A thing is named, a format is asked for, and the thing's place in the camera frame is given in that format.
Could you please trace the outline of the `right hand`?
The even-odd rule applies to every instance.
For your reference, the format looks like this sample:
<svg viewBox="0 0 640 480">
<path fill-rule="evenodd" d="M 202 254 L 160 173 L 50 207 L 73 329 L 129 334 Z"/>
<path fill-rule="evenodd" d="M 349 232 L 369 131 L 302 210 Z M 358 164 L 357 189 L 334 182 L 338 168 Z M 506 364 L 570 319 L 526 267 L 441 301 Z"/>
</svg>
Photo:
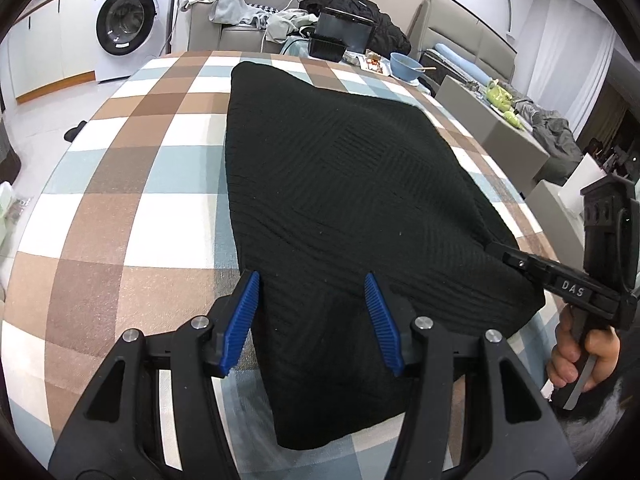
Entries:
<svg viewBox="0 0 640 480">
<path fill-rule="evenodd" d="M 560 314 L 558 326 L 555 327 L 556 345 L 552 349 L 546 371 L 556 388 L 576 382 L 579 376 L 576 363 L 582 350 L 586 350 L 596 357 L 591 375 L 582 388 L 583 392 L 587 392 L 613 374 L 620 357 L 620 337 L 612 327 L 590 330 L 581 345 L 572 335 L 573 325 L 573 309 L 567 304 Z"/>
</svg>

